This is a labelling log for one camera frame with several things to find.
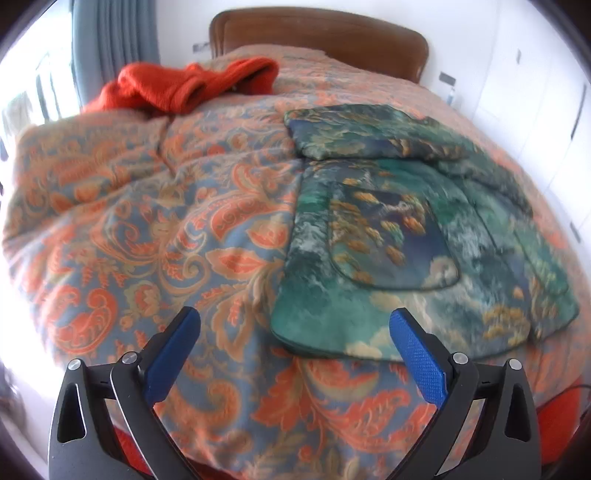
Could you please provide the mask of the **white wardrobe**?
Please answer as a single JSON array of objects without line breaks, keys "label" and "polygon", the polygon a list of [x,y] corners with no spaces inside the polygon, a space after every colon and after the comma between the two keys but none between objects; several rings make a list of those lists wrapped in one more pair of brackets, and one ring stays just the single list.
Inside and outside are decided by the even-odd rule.
[{"label": "white wardrobe", "polygon": [[548,197],[575,244],[590,248],[590,81],[529,1],[502,1],[474,123]]}]

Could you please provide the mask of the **wall switch panel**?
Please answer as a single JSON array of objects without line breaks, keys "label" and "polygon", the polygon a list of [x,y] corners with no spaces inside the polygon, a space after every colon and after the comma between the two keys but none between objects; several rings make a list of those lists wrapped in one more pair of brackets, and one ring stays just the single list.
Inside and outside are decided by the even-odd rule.
[{"label": "wall switch panel", "polygon": [[454,87],[456,85],[456,78],[443,71],[440,72],[439,80],[450,87]]}]

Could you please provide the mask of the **brown wooden headboard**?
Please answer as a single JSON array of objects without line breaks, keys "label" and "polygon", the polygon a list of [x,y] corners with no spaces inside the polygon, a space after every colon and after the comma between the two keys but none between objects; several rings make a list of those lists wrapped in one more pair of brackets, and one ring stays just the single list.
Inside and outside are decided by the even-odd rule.
[{"label": "brown wooden headboard", "polygon": [[218,13],[209,24],[214,58],[249,45],[320,50],[358,69],[418,84],[430,49],[419,32],[368,16],[308,7],[252,7]]}]

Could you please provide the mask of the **green landscape print jacket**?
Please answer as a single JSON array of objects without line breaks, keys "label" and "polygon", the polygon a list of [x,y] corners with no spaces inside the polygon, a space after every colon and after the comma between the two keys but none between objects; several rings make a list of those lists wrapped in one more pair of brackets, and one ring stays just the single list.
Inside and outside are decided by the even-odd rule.
[{"label": "green landscape print jacket", "polygon": [[398,360],[406,308],[476,358],[543,340],[579,303],[514,175],[470,139],[388,105],[291,110],[304,161],[270,328],[321,356]]}]

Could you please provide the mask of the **red knit sweater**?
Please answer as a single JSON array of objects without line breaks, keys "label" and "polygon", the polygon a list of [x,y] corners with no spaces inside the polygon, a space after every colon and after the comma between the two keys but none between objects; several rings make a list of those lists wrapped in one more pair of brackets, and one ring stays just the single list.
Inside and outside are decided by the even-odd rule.
[{"label": "red knit sweater", "polygon": [[228,92],[270,95],[279,73],[280,65],[266,57],[235,60],[221,71],[197,63],[175,69],[135,62],[122,68],[83,111],[133,109],[157,115],[186,115]]}]

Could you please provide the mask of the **orange paisley bed quilt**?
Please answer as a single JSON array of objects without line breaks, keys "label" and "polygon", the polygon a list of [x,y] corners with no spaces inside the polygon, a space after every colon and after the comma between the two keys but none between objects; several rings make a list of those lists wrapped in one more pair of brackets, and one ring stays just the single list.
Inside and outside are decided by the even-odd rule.
[{"label": "orange paisley bed quilt", "polygon": [[551,336],[471,357],[519,359],[538,408],[582,384],[588,282],[515,160],[425,88],[318,50],[243,46],[201,66],[252,57],[280,65],[272,94],[228,92],[186,115],[83,113],[20,137],[2,257],[52,366],[113,361],[190,306],[201,335],[156,413],[201,468],[237,479],[381,479],[394,469],[435,412],[400,357],[308,354],[270,328],[304,170],[284,117],[372,104],[433,118],[509,170],[578,300],[577,317]]}]

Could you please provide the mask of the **blue grey curtain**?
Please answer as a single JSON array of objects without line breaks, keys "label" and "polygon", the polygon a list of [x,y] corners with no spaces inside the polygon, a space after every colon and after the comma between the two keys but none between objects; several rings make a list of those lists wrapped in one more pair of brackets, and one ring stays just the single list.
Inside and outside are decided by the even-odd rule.
[{"label": "blue grey curtain", "polygon": [[134,62],[160,62],[153,0],[71,3],[72,65],[82,105]]}]

